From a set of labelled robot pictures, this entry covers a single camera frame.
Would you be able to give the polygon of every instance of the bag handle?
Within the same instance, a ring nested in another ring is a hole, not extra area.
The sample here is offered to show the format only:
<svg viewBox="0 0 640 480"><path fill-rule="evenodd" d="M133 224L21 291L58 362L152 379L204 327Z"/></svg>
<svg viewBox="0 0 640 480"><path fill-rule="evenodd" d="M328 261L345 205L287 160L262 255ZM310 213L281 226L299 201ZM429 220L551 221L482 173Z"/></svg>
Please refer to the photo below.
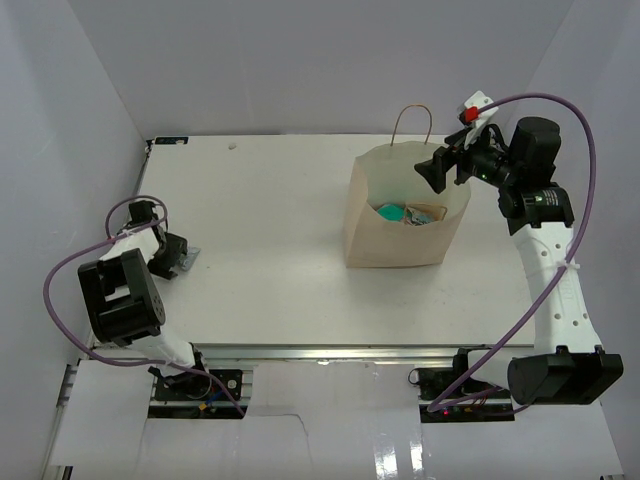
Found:
<svg viewBox="0 0 640 480"><path fill-rule="evenodd" d="M398 115L398 119L396 120L396 126L393 127L393 135L391 135L391 145L389 145L390 147L393 147L393 141L396 138L396 132L398 131L398 124L400 123L400 117L402 117L402 114L405 112L405 110L411 107L424 108L429 114L429 130L427 131L427 138L424 139L424 144L426 145L427 142L429 141L429 137L431 136L431 127L433 127L433 115L431 114L431 110L429 110L429 107L427 107L426 105L422 105L421 103L412 103L411 105L407 105L406 107L404 107L400 112L400 115Z"/></svg>

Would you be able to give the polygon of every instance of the teal object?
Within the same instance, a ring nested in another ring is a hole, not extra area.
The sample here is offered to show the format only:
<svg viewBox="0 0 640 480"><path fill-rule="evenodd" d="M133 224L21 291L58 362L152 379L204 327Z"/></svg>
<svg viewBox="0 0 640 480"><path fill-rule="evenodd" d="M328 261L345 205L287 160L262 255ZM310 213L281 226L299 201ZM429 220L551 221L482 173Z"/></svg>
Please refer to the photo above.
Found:
<svg viewBox="0 0 640 480"><path fill-rule="evenodd" d="M382 215L382 218L390 222L401 222L404 218L404 208L390 203L381 206L378 209L378 213Z"/></svg>

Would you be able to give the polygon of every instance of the wire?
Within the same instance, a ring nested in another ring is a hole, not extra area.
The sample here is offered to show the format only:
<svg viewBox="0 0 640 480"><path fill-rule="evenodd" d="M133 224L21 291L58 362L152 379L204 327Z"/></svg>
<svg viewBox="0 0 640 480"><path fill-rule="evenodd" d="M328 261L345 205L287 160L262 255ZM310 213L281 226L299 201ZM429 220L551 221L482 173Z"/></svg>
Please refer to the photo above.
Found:
<svg viewBox="0 0 640 480"><path fill-rule="evenodd" d="M127 235L129 235L131 233L137 233L137 232L140 232L140 231L142 231L142 230L144 230L146 228L154 227L156 225L161 224L162 222L164 222L166 220L167 214L168 214L167 206L159 198L153 197L151 195L136 195L134 197L128 198L125 201L137 200L139 198L147 198L147 199L150 199L150 200L153 200L154 202L156 202L162 208L162 210L164 212L163 213L163 217L158 219L158 220L153 220L152 222L150 222L150 223L148 223L146 225L142 225L140 227L137 227L137 228L133 229L131 232L123 233L123 234L120 234L120 235L116 235L115 237L112 237L112 238L107 238L106 240L104 240L102 242L96 243L95 245L92 245L92 246L87 247L87 248L85 248L83 250L80 250L79 252L73 253L73 254L69 255L67 258L65 258L65 259L61 260L60 262L58 262L51 269L51 271L47 274L47 277L44 280L44 285L42 287L42 297L44 299L45 308L47 309L47 312L49 313L49 316L51 317L51 320L53 320L53 323L56 325L56 327L58 327L58 329L62 332L62 334L65 337L67 337L67 339L77 349L79 349L81 352L83 352L88 357L90 357L90 358L92 358L94 360L97 360L99 362L105 363L107 365L112 365L114 367L140 367L140 366L143 366L143 365L167 365L167 366L170 366L170 367L175 368L177 370L180 370L182 372L186 372L186 373L191 373L193 375L200 375L200 376L203 376L203 377L207 377L210 380L212 380L213 382L215 382L216 385L218 385L218 387L220 387L220 390L222 392L224 392L224 394L227 396L227 398L229 398L229 401L233 404L233 406L236 408L236 410L238 410L240 415L244 416L244 410L242 410L242 407L240 406L240 404L233 398L233 396L231 395L229 390L227 390L227 388L224 386L224 383L222 383L222 381L220 381L214 375L211 375L209 372L205 372L205 371L202 371L202 370L196 370L195 368L185 367L183 365L178 365L176 363L168 362L166 360L144 359L144 360L137 360L137 361L120 361L120 360L113 360L111 358L103 357L102 355L99 355L99 354L95 353L94 351L92 351L78 337L76 337L73 334L73 332L71 332L71 330L69 330L67 328L67 326L64 324L64 322L60 319L60 317L58 316L55 308L53 307L53 303L51 302L51 281L53 280L53 277L56 275L56 273L58 273L58 271L62 267L64 267L68 263L72 262L76 258L82 257L83 255L86 255L87 253L93 252L95 250L99 250L99 249L104 248L104 247L109 246L109 245L112 245L112 244L116 243L118 240L122 240L123 238L125 238ZM120 202L119 204L117 204L115 206L115 208L119 207L123 203L124 202ZM110 213L113 213L115 208L112 208L110 210Z"/></svg>
<svg viewBox="0 0 640 480"><path fill-rule="evenodd" d="M582 125L584 133L587 137L587 145L589 147L589 188L587 191L587 200L584 207L584 215L582 217L582 222L580 223L580 227L578 227L578 232L573 240L573 243L569 247L567 251L567 255L565 257L566 263L571 263L573 257L575 256L580 244L582 243L582 239L587 230L587 225L589 224L589 218L591 217L591 208L593 207L593 197L596 189L596 147L595 141L593 139L593 132L591 131L591 127L589 126L589 122L585 117L584 113L580 111L578 107L576 107L573 103L565 100L562 97L558 97L556 95L550 95L548 93L523 93L519 95L512 95L510 97L503 98L502 100L498 100L489 105L486 105L480 109L478 109L478 114L485 112L491 108L504 105L506 103L515 102L517 100L523 100L527 98L542 98L544 100L550 100L552 102L559 103L569 110L571 110ZM462 397L458 398L452 402L440 403L452 392L454 392L460 385L462 385L467 379L471 377L475 372L477 372L484 364L486 364L498 351L504 347L509 340L513 338L513 336L518 333L518 331L525 326L525 324L533 317L533 314L538 310L540 305L547 299L549 294L553 291L553 289L558 285L562 276L567 271L566 266L558 267L556 274L552 277L549 284L546 288L540 293L538 298L532 303L531 307L525 312L525 314L516 322L516 324L500 339L498 342L491 347L491 349L484 354L473 366L471 366L465 373L460 375L456 381L454 381L451 385L449 385L444 392L442 392L427 408L429 412L437 412L449 405L456 405L460 402L468 400L471 397Z"/></svg>

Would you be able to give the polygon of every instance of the black component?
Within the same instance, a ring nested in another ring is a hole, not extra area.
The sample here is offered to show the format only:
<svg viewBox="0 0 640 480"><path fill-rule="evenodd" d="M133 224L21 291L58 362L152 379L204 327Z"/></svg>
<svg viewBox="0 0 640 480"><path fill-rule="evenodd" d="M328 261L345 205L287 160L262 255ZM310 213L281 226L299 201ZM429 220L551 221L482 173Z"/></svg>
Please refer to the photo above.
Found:
<svg viewBox="0 0 640 480"><path fill-rule="evenodd" d="M556 353L514 358L509 388L520 405L588 405L623 373L622 358L597 348L594 353Z"/></svg>
<svg viewBox="0 0 640 480"><path fill-rule="evenodd" d="M166 232L163 236L164 244L149 261L149 271L165 280L171 280L178 276L171 269L177 265L180 256L187 254L188 244L186 238L173 233Z"/></svg>
<svg viewBox="0 0 640 480"><path fill-rule="evenodd" d="M202 353L191 345L193 350L193 358L195 364L191 367L194 370L205 371L204 361L202 359ZM207 396L211 390L211 379L204 375L198 375L190 372L183 372L170 377L163 377L160 370L156 367L149 367L149 373L158 379L156 383L156 389L159 386L165 386L166 388L182 394L183 399L186 400L199 400Z"/></svg>
<svg viewBox="0 0 640 480"><path fill-rule="evenodd" d="M139 249L85 263L78 268L78 278L91 328L99 341L125 347L138 338L160 334L164 306ZM123 286L128 287L128 294L106 299Z"/></svg>
<svg viewBox="0 0 640 480"><path fill-rule="evenodd" d="M235 407L216 407L200 410L197 407L150 406L147 418L190 418L200 420L241 420Z"/></svg>
<svg viewBox="0 0 640 480"><path fill-rule="evenodd" d="M154 212L155 204L149 200L142 200L129 204L131 220L126 224L126 229L132 229L146 225L158 216ZM157 277L171 280L177 274L171 269L175 267L182 255L187 254L188 242L186 238L163 231L158 225L152 227L156 240L160 244L153 259L149 261L149 271Z"/></svg>
<svg viewBox="0 0 640 480"><path fill-rule="evenodd" d="M156 137L156 145L186 145L189 137Z"/></svg>
<svg viewBox="0 0 640 480"><path fill-rule="evenodd" d="M509 159L525 171L518 185L539 188L551 182L553 164L560 150L560 127L546 118L525 117L518 121L509 147Z"/></svg>
<svg viewBox="0 0 640 480"><path fill-rule="evenodd" d="M235 400L240 400L242 397L242 370L209 370L209 373L218 378L227 387L227 390L229 390L229 393ZM199 376L199 378L205 380L206 386L209 386L209 381L206 377ZM232 380L236 382L234 388L229 387L229 382ZM213 384L213 390L214 392L219 390L215 383ZM210 389L207 389L204 393L206 394L208 392L210 392ZM215 393L206 395L203 400L209 398L211 395L215 395ZM193 400L193 397L194 395L186 395L184 391L167 386L165 382L160 380L156 383L156 391L153 395L154 400L158 400L159 402L188 401Z"/></svg>
<svg viewBox="0 0 640 480"><path fill-rule="evenodd" d="M546 222L573 225L574 216L569 195L556 183L543 189L503 188L499 190L498 207L507 219L509 234L525 225L540 228Z"/></svg>
<svg viewBox="0 0 640 480"><path fill-rule="evenodd" d="M488 125L465 149L468 131L466 128L447 137L448 147L439 148L433 159L415 165L436 193L444 191L446 173L455 165L457 185L477 177L498 188L500 211L512 235L524 225L538 228L544 222L573 224L567 193L551 182L561 144L558 124L546 118L522 118L509 147L500 129Z"/></svg>
<svg viewBox="0 0 640 480"><path fill-rule="evenodd" d="M453 356L451 368L416 368L418 372L418 382L420 387L420 399L424 401L435 400L438 395L444 392L458 377L469 369L467 354L470 350L459 349ZM460 387L449 395L449 399L461 398L473 393L479 393L491 388L484 382L479 382L472 378L464 382ZM508 390L502 390L491 395L491 398L511 398Z"/></svg>
<svg viewBox="0 0 640 480"><path fill-rule="evenodd" d="M478 407L456 405L437 412L429 412L427 405L420 406L420 423L477 423L512 422L515 420L510 400L504 403L488 403Z"/></svg>

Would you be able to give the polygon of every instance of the cable tie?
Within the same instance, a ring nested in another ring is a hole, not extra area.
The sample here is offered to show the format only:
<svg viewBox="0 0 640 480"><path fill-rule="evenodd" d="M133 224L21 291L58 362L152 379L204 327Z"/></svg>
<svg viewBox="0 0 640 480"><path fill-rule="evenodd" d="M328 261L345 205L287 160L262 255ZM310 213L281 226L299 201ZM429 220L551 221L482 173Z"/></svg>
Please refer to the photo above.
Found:
<svg viewBox="0 0 640 480"><path fill-rule="evenodd" d="M558 267L558 268L564 267L567 270L580 270L580 264L579 263L575 263L575 262L567 263L566 260L558 260L556 262L556 267Z"/></svg>

